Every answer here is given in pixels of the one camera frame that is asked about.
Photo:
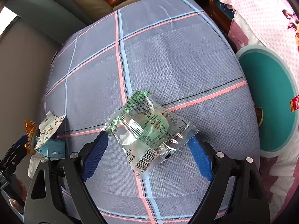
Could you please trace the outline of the grey blue curtain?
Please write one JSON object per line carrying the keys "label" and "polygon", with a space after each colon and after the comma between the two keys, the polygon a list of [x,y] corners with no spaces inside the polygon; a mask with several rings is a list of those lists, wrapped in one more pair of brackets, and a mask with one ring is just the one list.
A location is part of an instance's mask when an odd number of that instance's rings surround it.
{"label": "grey blue curtain", "polygon": [[59,44],[93,23],[72,0],[1,0],[4,6]]}

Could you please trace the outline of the pink floral bed quilt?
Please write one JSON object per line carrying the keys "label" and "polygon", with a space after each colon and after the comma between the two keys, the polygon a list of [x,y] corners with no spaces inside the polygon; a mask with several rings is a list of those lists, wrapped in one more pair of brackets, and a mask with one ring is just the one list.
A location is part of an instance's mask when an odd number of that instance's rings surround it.
{"label": "pink floral bed quilt", "polygon": [[[273,50],[286,63],[298,81],[298,19],[287,0],[220,0],[231,6],[236,15],[233,26],[240,31],[231,34],[234,43],[261,44]],[[286,223],[292,214],[298,216],[298,128],[287,150],[274,158],[261,160],[261,172],[270,195],[271,220]]]}

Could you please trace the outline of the teal round trash bin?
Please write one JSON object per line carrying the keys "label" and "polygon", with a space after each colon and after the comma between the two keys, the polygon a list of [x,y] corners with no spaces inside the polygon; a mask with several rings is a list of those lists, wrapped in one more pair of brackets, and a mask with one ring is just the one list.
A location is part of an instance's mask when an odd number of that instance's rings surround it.
{"label": "teal round trash bin", "polygon": [[290,104],[298,96],[295,79],[286,63],[265,46],[245,46],[236,57],[254,105],[263,111],[259,127],[261,156],[279,156],[298,139],[298,111],[292,111]]}

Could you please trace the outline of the light blue paper packet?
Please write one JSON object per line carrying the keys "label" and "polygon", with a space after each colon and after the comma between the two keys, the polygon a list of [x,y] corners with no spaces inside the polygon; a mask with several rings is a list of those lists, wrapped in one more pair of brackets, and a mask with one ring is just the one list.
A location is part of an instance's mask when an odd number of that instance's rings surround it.
{"label": "light blue paper packet", "polygon": [[51,160],[63,159],[65,158],[65,142],[49,139],[37,151]]}

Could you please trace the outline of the purple plaid table cloth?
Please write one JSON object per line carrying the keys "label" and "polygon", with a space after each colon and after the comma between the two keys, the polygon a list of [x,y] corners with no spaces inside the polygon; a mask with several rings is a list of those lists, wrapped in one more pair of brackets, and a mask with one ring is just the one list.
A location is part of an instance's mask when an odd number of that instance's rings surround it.
{"label": "purple plaid table cloth", "polygon": [[[244,73],[226,38],[194,0],[142,0],[73,34],[52,60],[38,111],[66,115],[69,152],[92,142],[137,90],[191,122],[230,158],[259,163],[259,134]],[[186,223],[209,181],[190,141],[135,176],[114,137],[86,186],[108,223]]]}

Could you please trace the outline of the white cartoon print wrapper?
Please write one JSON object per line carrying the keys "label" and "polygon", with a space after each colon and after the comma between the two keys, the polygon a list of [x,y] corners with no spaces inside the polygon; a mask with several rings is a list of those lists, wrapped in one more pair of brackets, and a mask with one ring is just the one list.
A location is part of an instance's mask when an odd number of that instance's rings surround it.
{"label": "white cartoon print wrapper", "polygon": [[48,142],[48,140],[50,140],[50,138],[59,129],[65,118],[66,115],[57,117],[50,111],[46,114],[46,118],[39,125],[40,136],[36,142],[36,145],[34,146],[35,150],[42,147],[46,142]]}

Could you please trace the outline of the orange snack bag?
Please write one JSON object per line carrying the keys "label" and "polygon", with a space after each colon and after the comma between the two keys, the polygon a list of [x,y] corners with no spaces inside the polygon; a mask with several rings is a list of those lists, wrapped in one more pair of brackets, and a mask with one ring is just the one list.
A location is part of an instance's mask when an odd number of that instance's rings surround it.
{"label": "orange snack bag", "polygon": [[25,132],[28,137],[28,140],[25,144],[25,148],[29,155],[34,155],[36,153],[34,146],[35,146],[35,136],[36,136],[36,132],[37,132],[37,124],[33,121],[26,119],[25,120]]}

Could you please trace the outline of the red label on bin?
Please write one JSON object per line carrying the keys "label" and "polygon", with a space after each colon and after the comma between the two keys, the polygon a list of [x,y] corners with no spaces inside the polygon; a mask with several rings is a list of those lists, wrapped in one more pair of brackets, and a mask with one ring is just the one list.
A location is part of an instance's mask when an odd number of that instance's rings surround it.
{"label": "red label on bin", "polygon": [[299,109],[299,95],[296,95],[290,100],[290,110],[294,112]]}

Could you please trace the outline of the green clear snack wrapper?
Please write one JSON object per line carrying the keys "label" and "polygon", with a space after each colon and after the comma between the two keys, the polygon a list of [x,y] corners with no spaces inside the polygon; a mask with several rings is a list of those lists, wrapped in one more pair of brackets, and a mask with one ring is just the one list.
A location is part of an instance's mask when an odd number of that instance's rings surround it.
{"label": "green clear snack wrapper", "polygon": [[158,105],[148,91],[135,91],[104,130],[115,137],[141,179],[198,133],[191,122]]}

